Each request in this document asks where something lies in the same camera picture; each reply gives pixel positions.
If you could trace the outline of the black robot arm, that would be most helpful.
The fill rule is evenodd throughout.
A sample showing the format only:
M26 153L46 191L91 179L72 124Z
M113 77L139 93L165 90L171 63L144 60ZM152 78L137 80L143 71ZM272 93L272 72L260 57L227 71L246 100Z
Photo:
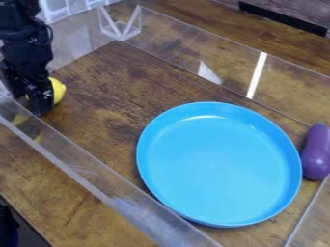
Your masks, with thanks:
M0 71L14 98L28 96L32 113L54 108L54 90L46 70L53 59L50 26L36 17L38 0L0 0Z

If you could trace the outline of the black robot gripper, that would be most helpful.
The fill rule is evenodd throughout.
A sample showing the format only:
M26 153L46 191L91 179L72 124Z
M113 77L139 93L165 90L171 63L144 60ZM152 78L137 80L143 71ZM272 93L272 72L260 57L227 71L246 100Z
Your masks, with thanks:
M42 116L54 108L54 90L46 70L53 58L53 30L44 21L33 18L17 30L0 30L0 40L6 69L14 72L2 72L5 87L12 96L20 98L25 95L21 77L30 83L26 87L30 110L36 116Z

